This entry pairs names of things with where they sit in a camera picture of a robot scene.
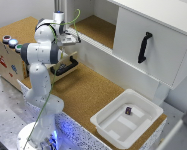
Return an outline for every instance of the white cabinet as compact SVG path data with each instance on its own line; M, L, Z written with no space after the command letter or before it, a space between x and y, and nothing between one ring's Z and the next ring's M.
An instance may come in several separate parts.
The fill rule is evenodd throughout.
M146 32L151 33L152 37L145 47L146 60L138 63ZM172 86L186 51L187 35L120 7L114 55Z

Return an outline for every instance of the cork surface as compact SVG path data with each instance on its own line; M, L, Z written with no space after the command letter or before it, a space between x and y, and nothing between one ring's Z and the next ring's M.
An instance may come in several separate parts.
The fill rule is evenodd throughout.
M113 49L116 26L96 16L76 23L77 30L95 41Z
M36 43L34 35L37 23L37 19L28 17L0 28L0 42L3 36L10 35L13 39L17 39L19 44Z
M97 33L97 35L101 36L98 36L99 39L102 39L102 37L104 37L106 39L103 41L105 41L106 43L110 43L111 41L111 44L109 45L111 45L112 47L112 41L114 40L114 38L112 38L113 40L107 40L108 36L112 35L112 33L108 33L108 31L114 29L114 32L115 27L112 27L105 21L98 22L98 18L95 18L95 16L90 17L89 19L91 21L84 20L84 25L82 23L83 21L79 22L77 25L78 30L80 30L81 32L83 27L85 30L85 26L87 24L89 24L89 27L91 27L91 22L93 22L93 24L95 24L95 27L92 27L91 30L89 27L87 27L86 31L88 32L86 33L86 35L88 35L88 33ZM4 35L11 35L13 38L16 38L20 44L35 42L34 33L37 22L38 21L36 19L29 17L0 28L0 41L2 42L2 37ZM27 87L31 88L29 78L24 79L22 82ZM97 133L95 126L90 123L90 118L104 106L106 106L109 102L115 99L118 95L120 95L123 91L124 89L102 77L85 65L79 63L77 70L55 83L52 94L64 100L64 112L66 112L88 131L90 131L107 145L109 145L113 150L116 150L115 147L113 147ZM130 150L139 149L165 119L165 115L160 116L155 121L155 123L130 148Z
M29 78L22 82L31 88ZM52 94L64 100L65 113L113 150L117 150L98 134L90 118L122 92L124 89L80 63L77 70L55 83ZM139 149L165 119L166 115L160 116L129 150Z

